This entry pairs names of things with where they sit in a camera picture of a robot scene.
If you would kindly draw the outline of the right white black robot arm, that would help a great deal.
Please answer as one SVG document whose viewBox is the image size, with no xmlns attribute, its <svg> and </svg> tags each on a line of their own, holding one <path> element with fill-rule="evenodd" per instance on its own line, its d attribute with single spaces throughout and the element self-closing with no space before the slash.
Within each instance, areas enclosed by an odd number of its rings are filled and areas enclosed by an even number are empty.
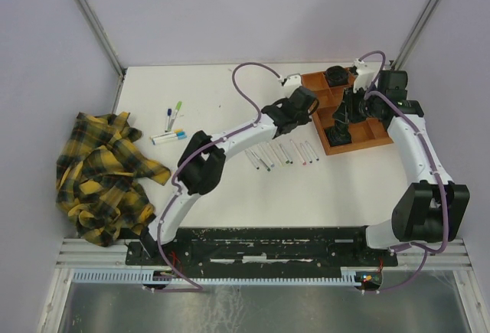
<svg viewBox="0 0 490 333">
<path fill-rule="evenodd" d="M 365 238 L 352 244 L 352 258 L 368 265 L 378 258 L 379 249 L 412 246 L 441 253 L 458 233 L 470 199 L 468 187 L 456 184 L 438 159 L 420 103 L 407 99 L 406 71 L 375 73 L 364 67 L 349 71 L 354 82 L 343 92 L 332 116 L 333 127 L 325 131 L 329 144 L 350 145 L 351 124 L 377 119 L 398 149 L 408 183 L 391 218 L 370 225 Z"/>
</svg>

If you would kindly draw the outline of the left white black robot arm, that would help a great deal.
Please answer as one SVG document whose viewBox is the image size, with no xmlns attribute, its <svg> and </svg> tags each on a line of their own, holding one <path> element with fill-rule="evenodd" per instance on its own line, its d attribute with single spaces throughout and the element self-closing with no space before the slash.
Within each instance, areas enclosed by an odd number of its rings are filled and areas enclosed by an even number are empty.
<svg viewBox="0 0 490 333">
<path fill-rule="evenodd" d="M 218 186 L 226 161 L 254 145 L 311 122 L 318 107 L 317 96 L 300 86 L 288 97 L 263 107 L 256 119 L 242 126 L 214 135 L 202 130 L 196 132 L 171 178 L 175 189 L 168 203 L 142 231 L 143 256 L 154 264 L 165 262 L 169 255 L 168 243 L 175 239 L 181 222 L 196 201 Z"/>
</svg>

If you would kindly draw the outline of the pastel purple highlighter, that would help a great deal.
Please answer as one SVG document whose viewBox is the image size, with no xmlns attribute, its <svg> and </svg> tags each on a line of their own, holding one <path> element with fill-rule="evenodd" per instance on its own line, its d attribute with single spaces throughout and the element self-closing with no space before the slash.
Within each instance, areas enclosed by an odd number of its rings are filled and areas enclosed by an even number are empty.
<svg viewBox="0 0 490 333">
<path fill-rule="evenodd" d="M 273 160 L 270 158 L 269 154 L 267 153 L 265 147 L 262 144 L 258 144 L 257 147 L 263 153 L 263 157 L 265 158 L 267 165 L 270 168 L 274 168 L 275 167 L 275 164 L 274 164 Z"/>
</svg>

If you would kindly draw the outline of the black marker pen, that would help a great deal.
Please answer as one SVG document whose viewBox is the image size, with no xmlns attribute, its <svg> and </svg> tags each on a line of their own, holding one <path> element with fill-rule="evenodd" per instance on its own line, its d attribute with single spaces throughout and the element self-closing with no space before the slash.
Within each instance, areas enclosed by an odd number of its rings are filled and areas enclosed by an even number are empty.
<svg viewBox="0 0 490 333">
<path fill-rule="evenodd" d="M 259 170 L 260 169 L 260 165 L 256 162 L 256 159 L 251 154 L 251 152 L 249 150 L 245 150 L 245 154 L 246 154 L 247 158 L 250 160 L 250 162 L 252 163 L 253 167 L 256 170 Z"/>
</svg>

